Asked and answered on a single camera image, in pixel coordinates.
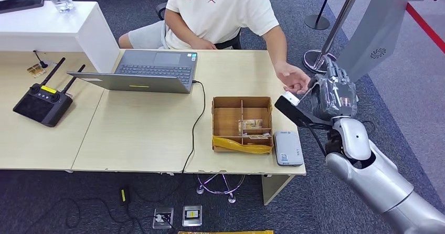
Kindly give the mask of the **person's left hand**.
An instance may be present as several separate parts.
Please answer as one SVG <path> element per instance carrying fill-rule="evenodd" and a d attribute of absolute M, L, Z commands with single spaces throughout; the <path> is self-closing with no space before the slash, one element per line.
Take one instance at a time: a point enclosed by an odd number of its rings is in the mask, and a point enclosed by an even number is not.
<path fill-rule="evenodd" d="M 285 91 L 295 94 L 307 92 L 311 79 L 303 70 L 287 62 L 277 62 L 273 67 Z"/>

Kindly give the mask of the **person's right hand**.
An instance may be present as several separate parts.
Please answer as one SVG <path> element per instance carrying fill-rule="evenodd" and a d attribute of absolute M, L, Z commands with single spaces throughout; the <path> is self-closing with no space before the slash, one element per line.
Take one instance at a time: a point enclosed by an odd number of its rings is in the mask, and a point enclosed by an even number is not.
<path fill-rule="evenodd" d="M 193 39 L 190 42 L 190 46 L 193 49 L 217 49 L 217 47 L 212 42 L 201 38 Z"/>

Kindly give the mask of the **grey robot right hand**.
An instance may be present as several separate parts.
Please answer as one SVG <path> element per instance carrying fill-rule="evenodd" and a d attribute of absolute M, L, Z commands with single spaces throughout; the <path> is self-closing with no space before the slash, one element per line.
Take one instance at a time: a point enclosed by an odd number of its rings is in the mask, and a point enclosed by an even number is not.
<path fill-rule="evenodd" d="M 312 114 L 325 121 L 338 116 L 353 118 L 357 113 L 356 85 L 335 61 L 323 58 L 327 72 L 316 74 L 310 82 Z"/>

